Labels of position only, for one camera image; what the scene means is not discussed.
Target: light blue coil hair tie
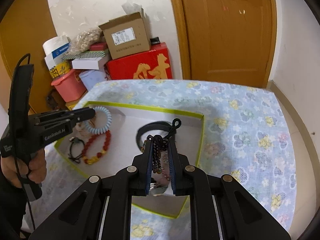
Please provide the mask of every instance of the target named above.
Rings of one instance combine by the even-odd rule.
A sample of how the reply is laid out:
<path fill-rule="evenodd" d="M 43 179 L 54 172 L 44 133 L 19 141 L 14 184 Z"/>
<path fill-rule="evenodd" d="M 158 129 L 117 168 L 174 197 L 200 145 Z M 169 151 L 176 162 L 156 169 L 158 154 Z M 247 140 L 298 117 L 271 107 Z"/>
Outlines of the light blue coil hair tie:
<path fill-rule="evenodd" d="M 93 108 L 96 112 L 97 111 L 101 111 L 104 112 L 107 116 L 107 124 L 103 127 L 103 128 L 93 128 L 90 124 L 89 124 L 89 120 L 85 120 L 84 121 L 84 125 L 85 128 L 92 134 L 103 134 L 106 133 L 109 130 L 109 127 L 111 125 L 111 121 L 112 121 L 112 117 L 111 117 L 111 113 L 108 109 L 106 109 L 103 106 L 95 106 Z"/>

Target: human hand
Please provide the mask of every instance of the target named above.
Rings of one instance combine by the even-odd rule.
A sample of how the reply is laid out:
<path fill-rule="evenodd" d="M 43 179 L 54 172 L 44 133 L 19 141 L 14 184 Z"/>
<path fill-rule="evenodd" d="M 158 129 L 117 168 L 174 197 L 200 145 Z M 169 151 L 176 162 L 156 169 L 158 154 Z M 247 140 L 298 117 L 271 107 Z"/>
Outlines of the human hand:
<path fill-rule="evenodd" d="M 47 175 L 47 162 L 45 160 L 45 153 L 44 149 L 37 151 L 36 157 L 34 157 L 29 162 L 29 169 L 28 166 L 19 158 L 18 161 L 18 168 L 21 175 L 27 175 L 29 169 L 31 173 L 29 174 L 29 179 L 34 181 L 35 183 L 39 184 L 44 181 L 45 176 Z M 1 157 L 1 170 L 3 175 L 7 178 L 8 181 L 11 182 L 12 185 L 15 187 L 21 188 L 21 183 L 17 176 L 16 165 L 14 163 L 13 156 L 9 156 L 6 158 Z"/>

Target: barcode label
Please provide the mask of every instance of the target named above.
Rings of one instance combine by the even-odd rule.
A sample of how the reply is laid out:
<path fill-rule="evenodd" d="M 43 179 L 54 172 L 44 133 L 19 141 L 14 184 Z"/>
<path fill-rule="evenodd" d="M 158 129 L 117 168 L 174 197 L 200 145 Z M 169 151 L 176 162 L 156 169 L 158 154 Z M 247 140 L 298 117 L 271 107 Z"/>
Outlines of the barcode label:
<path fill-rule="evenodd" d="M 112 33 L 111 36 L 115 45 L 119 45 L 136 39 L 132 27 L 116 33 Z"/>

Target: silver round object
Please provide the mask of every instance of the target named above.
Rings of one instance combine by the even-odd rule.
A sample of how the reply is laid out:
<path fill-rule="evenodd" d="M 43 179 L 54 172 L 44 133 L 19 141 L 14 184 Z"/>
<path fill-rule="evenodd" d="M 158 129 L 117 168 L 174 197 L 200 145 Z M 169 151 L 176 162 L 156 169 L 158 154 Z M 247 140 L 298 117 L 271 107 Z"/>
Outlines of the silver round object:
<path fill-rule="evenodd" d="M 224 175 L 223 176 L 223 180 L 225 181 L 225 182 L 231 182 L 232 181 L 232 176 L 230 176 L 230 175 Z"/>
<path fill-rule="evenodd" d="M 89 181 L 91 182 L 91 183 L 96 183 L 97 181 L 99 181 L 99 177 L 98 176 L 91 176 L 90 178 L 89 178 Z"/>
<path fill-rule="evenodd" d="M 188 166 L 185 167 L 185 169 L 186 169 L 186 171 L 192 172 L 192 171 L 195 171 L 196 168 L 194 166 L 192 166 L 192 165 L 188 165 Z"/>
<path fill-rule="evenodd" d="M 128 168 L 127 168 L 127 171 L 128 172 L 135 172 L 137 170 L 137 168 L 135 167 L 135 166 L 129 166 Z"/>

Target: blue tablecloth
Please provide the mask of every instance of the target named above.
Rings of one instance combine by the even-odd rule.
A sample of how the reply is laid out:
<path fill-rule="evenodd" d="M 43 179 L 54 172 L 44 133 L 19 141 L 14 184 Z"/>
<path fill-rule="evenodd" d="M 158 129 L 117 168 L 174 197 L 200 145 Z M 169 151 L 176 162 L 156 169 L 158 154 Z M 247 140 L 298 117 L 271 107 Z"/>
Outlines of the blue tablecloth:
<path fill-rule="evenodd" d="M 215 82 L 121 80 L 97 84 L 77 108 L 87 101 L 204 114 L 199 167 L 217 177 L 231 174 L 289 230 L 296 198 L 295 159 L 287 124 L 272 92 Z M 43 197 L 32 203 L 37 225 L 85 180 L 52 145 L 46 150 L 48 175 Z M 188 204 L 177 219 L 132 207 L 131 221 L 132 239 L 190 239 Z"/>

